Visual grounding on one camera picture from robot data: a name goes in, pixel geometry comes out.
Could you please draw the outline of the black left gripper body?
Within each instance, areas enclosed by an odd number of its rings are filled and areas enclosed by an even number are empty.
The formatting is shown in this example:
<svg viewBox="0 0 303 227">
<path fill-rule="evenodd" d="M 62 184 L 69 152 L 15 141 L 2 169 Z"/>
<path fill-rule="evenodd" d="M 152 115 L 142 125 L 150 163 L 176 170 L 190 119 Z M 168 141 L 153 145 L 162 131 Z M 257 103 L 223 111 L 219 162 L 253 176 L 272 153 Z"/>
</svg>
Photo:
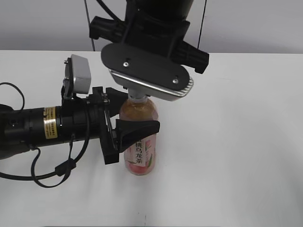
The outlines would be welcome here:
<svg viewBox="0 0 303 227">
<path fill-rule="evenodd" d="M 101 152 L 106 165 L 119 162 L 117 136 L 111 127 L 108 99 L 102 87 L 93 87 L 92 94 L 80 98 L 76 94 L 72 99 L 63 99 L 61 91 L 59 111 L 59 138 L 73 145 L 84 141 L 79 154 L 73 159 L 77 163 L 86 152 L 90 139 L 99 139 Z"/>
</svg>

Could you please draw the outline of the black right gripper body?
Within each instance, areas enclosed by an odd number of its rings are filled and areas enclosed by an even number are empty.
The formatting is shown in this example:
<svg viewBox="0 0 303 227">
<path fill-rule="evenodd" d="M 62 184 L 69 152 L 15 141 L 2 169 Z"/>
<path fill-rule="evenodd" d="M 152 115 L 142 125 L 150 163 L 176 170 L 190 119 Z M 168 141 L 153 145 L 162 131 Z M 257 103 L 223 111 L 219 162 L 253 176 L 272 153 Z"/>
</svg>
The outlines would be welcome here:
<svg viewBox="0 0 303 227">
<path fill-rule="evenodd" d="M 197 73 L 204 73 L 209 64 L 209 54 L 184 41 L 189 26 L 190 22 L 186 20 L 165 22 L 135 16 L 117 22 L 95 16 L 89 25 L 89 37 L 134 46 L 194 68 Z"/>
</svg>

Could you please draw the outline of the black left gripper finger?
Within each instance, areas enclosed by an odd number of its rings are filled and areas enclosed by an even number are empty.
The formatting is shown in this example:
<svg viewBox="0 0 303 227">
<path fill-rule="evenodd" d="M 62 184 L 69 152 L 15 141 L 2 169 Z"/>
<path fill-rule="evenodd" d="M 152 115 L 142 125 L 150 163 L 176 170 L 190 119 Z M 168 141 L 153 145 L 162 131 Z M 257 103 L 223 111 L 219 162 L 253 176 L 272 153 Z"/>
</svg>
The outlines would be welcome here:
<svg viewBox="0 0 303 227">
<path fill-rule="evenodd" d="M 114 88 L 107 87 L 106 95 L 108 99 L 108 110 L 110 116 L 119 114 L 123 103 L 128 99 L 128 94 L 118 91 Z"/>
<path fill-rule="evenodd" d="M 117 147 L 120 153 L 124 152 L 136 142 L 157 134 L 160 130 L 159 121 L 124 121 L 116 120 Z"/>
</svg>

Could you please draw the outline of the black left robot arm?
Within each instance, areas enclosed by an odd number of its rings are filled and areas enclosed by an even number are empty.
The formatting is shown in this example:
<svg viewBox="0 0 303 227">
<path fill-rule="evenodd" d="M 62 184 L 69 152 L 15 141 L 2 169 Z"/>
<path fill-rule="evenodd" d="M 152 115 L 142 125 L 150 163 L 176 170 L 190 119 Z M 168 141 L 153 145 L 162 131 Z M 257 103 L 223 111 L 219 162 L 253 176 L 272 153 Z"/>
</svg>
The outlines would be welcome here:
<svg viewBox="0 0 303 227">
<path fill-rule="evenodd" d="M 127 93 L 111 87 L 105 90 L 94 87 L 86 98 L 63 100 L 61 106 L 25 110 L 0 109 L 0 157 L 9 158 L 28 152 L 34 147 L 99 139 L 106 165 L 119 162 L 120 153 L 141 139 L 159 132 L 160 123 L 155 120 L 116 120 L 111 117 L 128 99 Z"/>
</svg>

